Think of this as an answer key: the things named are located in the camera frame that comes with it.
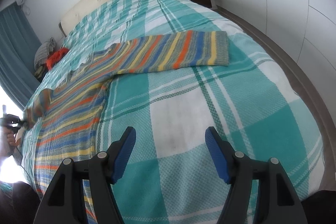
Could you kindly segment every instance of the teal plaid bedspread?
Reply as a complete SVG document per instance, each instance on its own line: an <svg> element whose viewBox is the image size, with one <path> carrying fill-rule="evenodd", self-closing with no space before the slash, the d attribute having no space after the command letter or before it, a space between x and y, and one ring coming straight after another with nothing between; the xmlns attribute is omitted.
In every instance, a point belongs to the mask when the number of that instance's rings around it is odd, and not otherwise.
<svg viewBox="0 0 336 224"><path fill-rule="evenodd" d="M216 223L229 186L219 179L206 148L204 133L209 126L251 158L278 158L301 199L316 191L324 172L322 140L306 105L281 68L240 27L189 0L103 4L69 34L64 45L70 52L47 74L34 96L58 86L92 52L112 43L189 29L226 31L230 65L121 75L108 89L96 150L107 149L127 126L137 131L125 174L113 186L125 223ZM22 144L22 165L31 184L39 129L38 122ZM54 172L38 178L39 187L46 189ZM85 185L89 221L95 223ZM247 223L252 222L256 193L257 182Z"/></svg>

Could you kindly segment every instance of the orange cloth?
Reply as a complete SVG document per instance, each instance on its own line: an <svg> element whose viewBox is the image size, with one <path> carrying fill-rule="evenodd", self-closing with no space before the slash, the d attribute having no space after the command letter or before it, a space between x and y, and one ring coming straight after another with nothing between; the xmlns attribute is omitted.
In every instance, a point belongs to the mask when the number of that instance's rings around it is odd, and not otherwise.
<svg viewBox="0 0 336 224"><path fill-rule="evenodd" d="M61 59L68 53L69 49L64 47L60 48L57 52L54 52L47 59L48 70L51 70Z"/></svg>

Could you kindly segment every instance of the bright window light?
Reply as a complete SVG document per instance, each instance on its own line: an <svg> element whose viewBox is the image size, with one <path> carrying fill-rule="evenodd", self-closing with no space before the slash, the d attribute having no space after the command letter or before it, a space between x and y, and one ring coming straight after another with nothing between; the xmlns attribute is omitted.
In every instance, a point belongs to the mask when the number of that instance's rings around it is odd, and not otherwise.
<svg viewBox="0 0 336 224"><path fill-rule="evenodd" d="M13 103L5 91L0 86L0 117L3 116L2 105L6 105L6 112L22 118L22 111ZM13 183L17 181L26 182L22 168L18 166L13 156L6 159L1 167L0 180L3 182Z"/></svg>

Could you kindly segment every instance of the curtain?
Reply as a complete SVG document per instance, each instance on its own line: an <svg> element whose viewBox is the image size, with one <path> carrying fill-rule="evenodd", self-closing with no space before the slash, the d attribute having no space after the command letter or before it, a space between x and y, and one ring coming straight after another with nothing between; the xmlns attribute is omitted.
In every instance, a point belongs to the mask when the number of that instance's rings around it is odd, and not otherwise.
<svg viewBox="0 0 336 224"><path fill-rule="evenodd" d="M40 46L16 3L0 12L0 85L22 110L40 84L34 77L34 57Z"/></svg>

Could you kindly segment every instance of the checkered pillow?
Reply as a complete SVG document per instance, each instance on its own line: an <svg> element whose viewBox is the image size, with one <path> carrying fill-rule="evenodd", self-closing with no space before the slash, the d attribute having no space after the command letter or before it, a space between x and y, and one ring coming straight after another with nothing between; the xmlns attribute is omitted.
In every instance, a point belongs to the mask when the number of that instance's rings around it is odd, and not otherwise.
<svg viewBox="0 0 336 224"><path fill-rule="evenodd" d="M51 38L49 41L44 42L37 50L34 58L34 68L37 70L39 66L45 64L49 57L50 52L54 50L56 46L55 39Z"/></svg>

